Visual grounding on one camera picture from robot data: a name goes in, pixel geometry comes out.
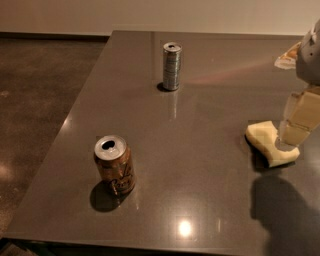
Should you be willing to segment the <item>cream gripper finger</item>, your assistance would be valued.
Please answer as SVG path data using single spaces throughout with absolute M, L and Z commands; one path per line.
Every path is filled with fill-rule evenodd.
M 292 93 L 286 103 L 279 138 L 284 144 L 299 146 L 320 125 L 320 87 L 308 86 Z

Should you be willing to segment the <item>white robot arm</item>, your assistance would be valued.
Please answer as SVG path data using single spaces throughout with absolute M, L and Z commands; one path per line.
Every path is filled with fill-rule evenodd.
M 299 79 L 307 84 L 300 93 L 288 98 L 284 120 L 279 127 L 282 143 L 302 144 L 320 124 L 320 20 L 303 39 L 275 61 L 281 69 L 294 69 Z

